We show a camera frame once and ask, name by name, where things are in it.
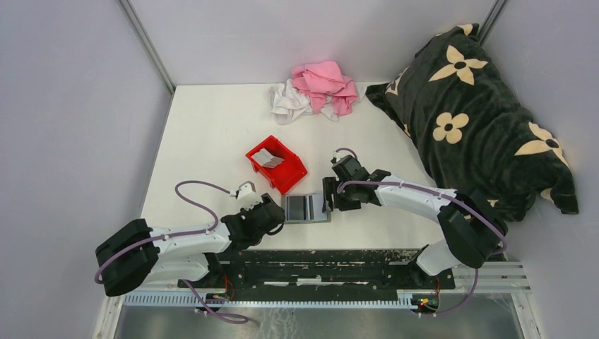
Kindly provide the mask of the red plastic bin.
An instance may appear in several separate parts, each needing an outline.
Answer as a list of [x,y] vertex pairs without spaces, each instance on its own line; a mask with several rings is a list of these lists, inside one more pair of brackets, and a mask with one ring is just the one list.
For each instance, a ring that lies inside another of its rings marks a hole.
[[301,159],[275,136],[268,136],[245,156],[252,169],[281,194],[287,194],[307,175]]

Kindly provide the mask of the dark credit card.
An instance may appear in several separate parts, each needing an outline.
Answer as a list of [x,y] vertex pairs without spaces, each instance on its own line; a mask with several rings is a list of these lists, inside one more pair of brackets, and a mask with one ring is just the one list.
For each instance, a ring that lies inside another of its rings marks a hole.
[[306,197],[303,195],[290,195],[285,197],[285,212],[288,222],[302,222],[306,220]]

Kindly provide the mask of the grey card holder wallet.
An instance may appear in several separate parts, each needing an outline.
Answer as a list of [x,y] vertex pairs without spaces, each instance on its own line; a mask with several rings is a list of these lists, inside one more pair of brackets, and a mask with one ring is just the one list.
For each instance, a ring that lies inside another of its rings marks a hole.
[[312,194],[285,194],[282,197],[283,209],[285,211],[285,197],[290,195],[303,195],[306,197],[306,210],[307,217],[302,222],[288,222],[286,220],[285,212],[285,223],[286,224],[310,224],[310,223],[323,223],[331,221],[331,212],[326,209],[326,201],[323,193],[312,193]]

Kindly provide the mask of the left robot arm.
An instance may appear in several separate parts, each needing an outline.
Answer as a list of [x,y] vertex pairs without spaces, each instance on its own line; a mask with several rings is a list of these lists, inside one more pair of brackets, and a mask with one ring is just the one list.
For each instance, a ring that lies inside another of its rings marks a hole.
[[172,230],[132,220],[95,250],[94,281],[108,297],[125,295],[145,283],[199,281],[216,286],[223,276],[217,254],[256,246],[285,222],[285,211],[269,194],[249,209],[226,215],[213,224]]

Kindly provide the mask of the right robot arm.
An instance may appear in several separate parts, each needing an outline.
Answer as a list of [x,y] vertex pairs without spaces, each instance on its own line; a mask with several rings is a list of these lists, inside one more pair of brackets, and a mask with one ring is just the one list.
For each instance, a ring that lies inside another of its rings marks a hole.
[[478,269],[506,250],[508,227],[476,190],[422,186],[389,171],[369,172],[352,155],[332,159],[332,177],[322,180],[324,210],[358,210],[365,204],[398,208],[436,222],[442,240],[423,247],[410,260],[408,279],[426,288],[442,271],[463,264]]

